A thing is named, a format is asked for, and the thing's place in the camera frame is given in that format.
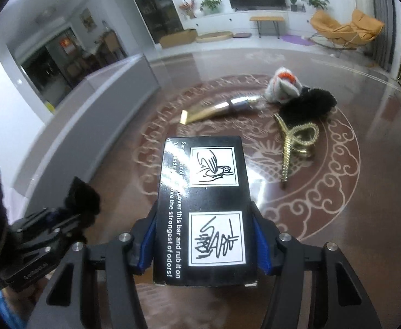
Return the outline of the black box with white labels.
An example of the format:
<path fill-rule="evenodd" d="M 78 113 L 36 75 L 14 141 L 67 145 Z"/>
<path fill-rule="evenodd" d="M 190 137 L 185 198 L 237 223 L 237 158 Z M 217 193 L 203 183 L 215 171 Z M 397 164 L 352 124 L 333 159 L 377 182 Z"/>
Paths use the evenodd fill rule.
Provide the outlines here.
<path fill-rule="evenodd" d="M 163 147 L 153 281 L 223 287 L 256 283 L 256 239 L 240 137 L 176 137 Z"/>

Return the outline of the gold pearl hair claw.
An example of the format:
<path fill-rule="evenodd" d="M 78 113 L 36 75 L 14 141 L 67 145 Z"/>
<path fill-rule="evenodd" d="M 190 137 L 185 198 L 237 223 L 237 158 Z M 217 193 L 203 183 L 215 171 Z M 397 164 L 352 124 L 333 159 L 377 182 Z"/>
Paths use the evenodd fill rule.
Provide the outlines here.
<path fill-rule="evenodd" d="M 280 184 L 284 188 L 289 179 L 292 153 L 312 157 L 319 138 L 319 127 L 315 123 L 303 123 L 290 128 L 279 113 L 275 114 L 275 119 L 283 140 Z"/>

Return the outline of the gold cosmetic tube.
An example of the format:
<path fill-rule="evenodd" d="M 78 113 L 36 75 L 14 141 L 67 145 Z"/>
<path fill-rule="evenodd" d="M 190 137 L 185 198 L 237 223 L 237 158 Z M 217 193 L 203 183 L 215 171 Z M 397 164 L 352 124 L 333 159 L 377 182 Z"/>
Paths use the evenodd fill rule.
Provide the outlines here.
<path fill-rule="evenodd" d="M 261 95 L 235 97 L 211 106 L 193 106 L 181 111 L 180 124 L 189 125 L 202 120 L 212 119 L 214 117 L 238 114 L 243 111 L 249 111 L 258 106 L 264 97 Z"/>

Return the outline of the white knit glove orange cuff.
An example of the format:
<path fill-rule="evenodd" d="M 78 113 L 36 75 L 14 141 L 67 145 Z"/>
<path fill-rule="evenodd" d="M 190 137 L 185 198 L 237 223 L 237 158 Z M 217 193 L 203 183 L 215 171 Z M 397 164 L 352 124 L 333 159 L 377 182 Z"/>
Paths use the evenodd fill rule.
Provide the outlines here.
<path fill-rule="evenodd" d="M 285 104 L 299 97 L 303 85 L 298 77 L 289 69 L 281 67 L 270 79 L 264 97 L 269 103 Z"/>

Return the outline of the grey cardboard sorting box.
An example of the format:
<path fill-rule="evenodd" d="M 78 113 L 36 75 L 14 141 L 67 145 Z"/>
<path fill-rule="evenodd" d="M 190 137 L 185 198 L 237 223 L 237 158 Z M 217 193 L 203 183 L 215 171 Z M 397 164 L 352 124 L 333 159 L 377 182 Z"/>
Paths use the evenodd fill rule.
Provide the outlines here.
<path fill-rule="evenodd" d="M 86 77 L 42 129 L 13 184 L 19 214 L 61 206 L 75 177 L 88 182 L 126 125 L 160 88 L 137 54 Z"/>

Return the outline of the cardboard carton on floor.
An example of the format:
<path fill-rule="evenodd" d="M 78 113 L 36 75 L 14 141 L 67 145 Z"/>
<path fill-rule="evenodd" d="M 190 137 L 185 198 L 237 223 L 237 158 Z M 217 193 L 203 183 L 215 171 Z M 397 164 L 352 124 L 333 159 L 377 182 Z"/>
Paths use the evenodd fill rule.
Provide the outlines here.
<path fill-rule="evenodd" d="M 159 44 L 161 48 L 173 48 L 180 45 L 188 45 L 193 43 L 197 38 L 197 31 L 195 29 L 183 30 L 181 32 L 171 33 L 163 36 Z"/>

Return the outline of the dark glass display cabinet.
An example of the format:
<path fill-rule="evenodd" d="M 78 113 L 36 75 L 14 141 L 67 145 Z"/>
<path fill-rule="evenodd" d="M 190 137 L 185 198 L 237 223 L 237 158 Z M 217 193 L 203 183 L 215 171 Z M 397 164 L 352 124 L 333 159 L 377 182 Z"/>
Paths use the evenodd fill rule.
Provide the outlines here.
<path fill-rule="evenodd" d="M 172 0 L 135 0 L 135 2 L 155 43 L 164 36 L 184 30 Z"/>

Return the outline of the red flower vase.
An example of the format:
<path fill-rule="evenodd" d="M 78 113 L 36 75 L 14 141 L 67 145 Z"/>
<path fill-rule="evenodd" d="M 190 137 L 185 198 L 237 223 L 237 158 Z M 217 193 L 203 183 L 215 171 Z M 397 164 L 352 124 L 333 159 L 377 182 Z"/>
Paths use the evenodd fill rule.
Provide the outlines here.
<path fill-rule="evenodd" d="M 184 0 L 182 4 L 179 5 L 180 10 L 189 19 L 196 19 L 195 15 L 196 0 Z"/>

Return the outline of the white tv console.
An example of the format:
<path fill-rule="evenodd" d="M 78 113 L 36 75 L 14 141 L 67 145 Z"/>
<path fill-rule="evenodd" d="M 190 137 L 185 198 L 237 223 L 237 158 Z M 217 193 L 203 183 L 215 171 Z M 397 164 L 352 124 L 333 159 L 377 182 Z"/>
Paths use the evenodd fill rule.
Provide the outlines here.
<path fill-rule="evenodd" d="M 182 18 L 184 29 L 195 29 L 199 35 L 229 31 L 251 33 L 253 36 L 283 36 L 286 34 L 311 37 L 311 13 L 289 10 L 248 10 L 202 15 L 196 19 Z"/>

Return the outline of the purple floor mat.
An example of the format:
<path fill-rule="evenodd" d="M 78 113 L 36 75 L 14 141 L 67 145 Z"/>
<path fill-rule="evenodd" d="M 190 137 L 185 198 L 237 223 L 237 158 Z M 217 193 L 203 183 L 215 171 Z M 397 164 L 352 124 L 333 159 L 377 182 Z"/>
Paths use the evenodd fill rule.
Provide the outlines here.
<path fill-rule="evenodd" d="M 290 43 L 293 45 L 301 45 L 301 46 L 314 45 L 314 42 L 311 39 L 305 38 L 304 36 L 286 34 L 286 35 L 282 36 L 282 40 L 284 42 L 287 42 L 287 43 Z"/>

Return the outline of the green potted plant left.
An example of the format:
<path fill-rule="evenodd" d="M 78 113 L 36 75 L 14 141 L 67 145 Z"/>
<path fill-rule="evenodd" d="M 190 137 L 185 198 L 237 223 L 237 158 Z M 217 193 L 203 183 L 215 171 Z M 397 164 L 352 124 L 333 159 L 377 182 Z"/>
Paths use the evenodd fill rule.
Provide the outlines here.
<path fill-rule="evenodd" d="M 200 4 L 200 10 L 205 15 L 219 13 L 221 9 L 222 0 L 203 0 Z"/>

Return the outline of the green potted plant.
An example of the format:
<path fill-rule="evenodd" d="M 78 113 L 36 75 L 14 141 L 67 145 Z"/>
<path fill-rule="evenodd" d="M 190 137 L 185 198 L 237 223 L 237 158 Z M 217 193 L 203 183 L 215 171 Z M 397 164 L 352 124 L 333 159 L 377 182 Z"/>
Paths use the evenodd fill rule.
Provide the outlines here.
<path fill-rule="evenodd" d="M 302 0 L 310 7 L 314 7 L 315 9 L 326 10 L 328 9 L 328 5 L 330 4 L 329 0 Z"/>
<path fill-rule="evenodd" d="M 200 10 L 205 15 L 219 13 L 221 9 L 222 0 L 203 0 L 200 4 Z"/>

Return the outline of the orange lounge chair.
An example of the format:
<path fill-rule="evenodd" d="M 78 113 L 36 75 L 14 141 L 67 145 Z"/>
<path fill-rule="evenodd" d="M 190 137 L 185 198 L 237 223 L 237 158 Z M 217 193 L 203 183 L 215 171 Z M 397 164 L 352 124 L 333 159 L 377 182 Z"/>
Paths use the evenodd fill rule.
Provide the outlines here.
<path fill-rule="evenodd" d="M 310 18 L 316 36 L 326 38 L 333 45 L 343 48 L 359 48 L 373 42 L 382 32 L 385 23 L 361 10 L 355 9 L 349 23 L 341 24 L 324 10 L 317 10 Z"/>

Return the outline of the small potted plant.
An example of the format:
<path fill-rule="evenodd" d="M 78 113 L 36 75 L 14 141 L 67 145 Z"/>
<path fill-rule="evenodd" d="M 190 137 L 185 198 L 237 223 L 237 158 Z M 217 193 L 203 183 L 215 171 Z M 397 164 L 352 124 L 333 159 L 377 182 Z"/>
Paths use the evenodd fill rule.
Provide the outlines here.
<path fill-rule="evenodd" d="M 297 12 L 298 11 L 298 5 L 297 2 L 298 0 L 288 0 L 290 3 L 290 9 L 292 10 L 292 12 Z"/>

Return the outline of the green potted plant right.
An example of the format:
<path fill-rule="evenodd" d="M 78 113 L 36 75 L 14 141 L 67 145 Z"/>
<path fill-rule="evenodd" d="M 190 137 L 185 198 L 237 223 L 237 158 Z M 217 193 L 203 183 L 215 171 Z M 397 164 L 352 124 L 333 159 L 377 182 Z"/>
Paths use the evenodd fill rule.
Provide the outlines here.
<path fill-rule="evenodd" d="M 328 5 L 330 4 L 329 0 L 302 0 L 310 7 L 314 7 L 315 9 L 326 10 L 328 9 Z"/>

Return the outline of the grey curtain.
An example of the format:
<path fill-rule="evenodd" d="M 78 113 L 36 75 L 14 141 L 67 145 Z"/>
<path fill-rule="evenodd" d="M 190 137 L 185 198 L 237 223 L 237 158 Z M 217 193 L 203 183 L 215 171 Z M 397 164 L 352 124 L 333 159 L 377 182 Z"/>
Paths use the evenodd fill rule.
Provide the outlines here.
<path fill-rule="evenodd" d="M 372 57 L 385 71 L 391 70 L 397 32 L 394 0 L 373 0 L 374 17 L 384 25 L 372 42 Z"/>

